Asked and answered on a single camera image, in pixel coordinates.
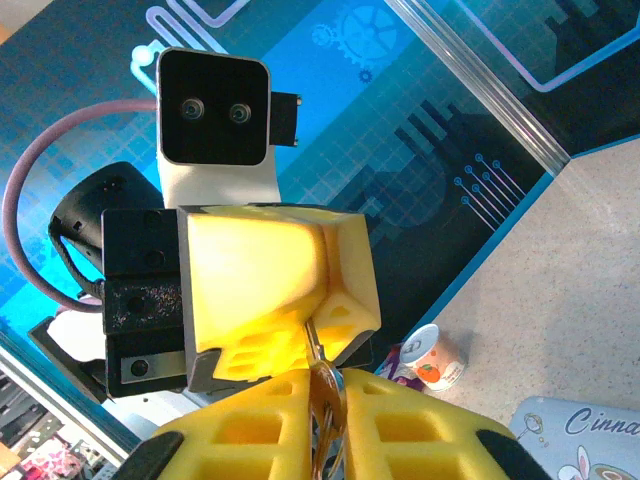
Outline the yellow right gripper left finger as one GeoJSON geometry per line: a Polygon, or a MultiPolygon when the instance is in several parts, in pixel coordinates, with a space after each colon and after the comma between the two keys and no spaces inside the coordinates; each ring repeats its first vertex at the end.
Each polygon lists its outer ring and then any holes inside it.
{"type": "Polygon", "coordinates": [[[129,479],[309,479],[310,372],[293,370],[160,427],[129,479]]]}

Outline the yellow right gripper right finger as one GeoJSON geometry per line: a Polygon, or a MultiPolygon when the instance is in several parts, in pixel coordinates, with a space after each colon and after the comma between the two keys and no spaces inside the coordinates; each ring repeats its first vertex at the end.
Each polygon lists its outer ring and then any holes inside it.
{"type": "Polygon", "coordinates": [[[343,371],[347,479],[547,479],[501,423],[372,373],[343,371]]]}

